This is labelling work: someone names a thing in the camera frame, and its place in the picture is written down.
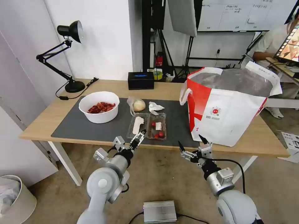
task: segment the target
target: cardboard box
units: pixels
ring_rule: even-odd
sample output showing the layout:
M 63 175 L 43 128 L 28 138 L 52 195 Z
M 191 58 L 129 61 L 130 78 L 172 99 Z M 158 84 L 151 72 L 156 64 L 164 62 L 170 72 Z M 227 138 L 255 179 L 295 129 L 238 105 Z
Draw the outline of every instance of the cardboard box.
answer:
M 283 158 L 283 157 L 278 157 L 278 158 L 293 163 L 299 163 L 299 136 L 285 133 L 285 132 L 281 132 L 281 134 L 287 145 L 287 151 L 291 156 L 288 158 Z

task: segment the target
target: logo on bag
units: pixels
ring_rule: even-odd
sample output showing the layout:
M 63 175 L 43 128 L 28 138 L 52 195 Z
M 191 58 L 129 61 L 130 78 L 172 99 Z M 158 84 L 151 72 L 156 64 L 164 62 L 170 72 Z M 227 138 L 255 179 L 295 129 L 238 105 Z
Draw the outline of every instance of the logo on bag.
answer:
M 211 115 L 216 115 L 216 116 L 219 116 L 219 113 L 220 113 L 220 108 L 218 107 L 212 107 L 211 111 L 210 111 L 210 114 Z

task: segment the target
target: gray desk mat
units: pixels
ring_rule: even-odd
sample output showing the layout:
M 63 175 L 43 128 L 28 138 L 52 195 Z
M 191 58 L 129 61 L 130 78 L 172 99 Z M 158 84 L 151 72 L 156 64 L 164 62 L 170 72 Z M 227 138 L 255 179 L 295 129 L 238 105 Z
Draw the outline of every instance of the gray desk mat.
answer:
M 126 136 L 132 115 L 126 98 L 120 98 L 117 116 L 104 124 L 95 124 L 87 120 L 86 116 L 79 110 L 79 102 L 82 98 L 76 102 L 59 124 L 51 135 L 52 137 L 113 142 L 116 136 L 121 135 L 126 142 L 130 142 Z M 145 138 L 143 144 L 178 146 L 179 140 L 185 147 L 198 147 L 198 142 L 193 141 L 190 133 L 187 104 L 181 106 L 179 101 L 173 100 L 144 101 L 147 107 L 141 113 L 149 113 L 150 101 L 165 107 L 158 112 L 166 113 L 167 138 L 164 141 Z

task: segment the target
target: red and white bag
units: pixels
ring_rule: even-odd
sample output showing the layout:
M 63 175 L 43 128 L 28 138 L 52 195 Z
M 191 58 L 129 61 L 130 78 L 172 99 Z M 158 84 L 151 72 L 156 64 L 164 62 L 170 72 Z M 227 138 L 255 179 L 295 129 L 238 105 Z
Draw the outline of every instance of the red and white bag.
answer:
M 275 73 L 249 62 L 244 69 L 202 68 L 190 74 L 179 101 L 184 105 L 188 100 L 193 140 L 201 141 L 200 134 L 209 142 L 234 146 L 267 98 L 281 93 Z

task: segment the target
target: person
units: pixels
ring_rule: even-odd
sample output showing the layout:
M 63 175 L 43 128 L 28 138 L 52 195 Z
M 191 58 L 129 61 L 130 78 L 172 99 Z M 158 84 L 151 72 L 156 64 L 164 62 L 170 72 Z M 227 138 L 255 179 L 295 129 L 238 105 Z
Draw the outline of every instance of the person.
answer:
M 263 36 L 263 38 L 258 42 L 257 48 L 253 54 L 253 60 L 257 64 L 265 68 L 268 68 L 270 63 L 266 61 L 266 58 L 274 57 L 275 53 L 278 51 L 284 40 L 287 38 L 287 35 L 290 33 L 291 30 L 294 29 L 295 25 L 298 22 L 299 9 L 297 10 L 295 14 L 295 19 L 292 22 L 280 26 L 274 30 L 270 30 Z M 282 94 L 279 94 L 275 97 L 294 99 L 299 92 L 299 86 L 296 85 L 290 77 L 284 75 L 281 72 L 278 73 L 278 76 L 280 77 L 281 81 Z M 283 118 L 283 115 L 280 112 L 279 108 L 266 107 L 265 109 L 268 110 L 273 117 L 277 119 Z

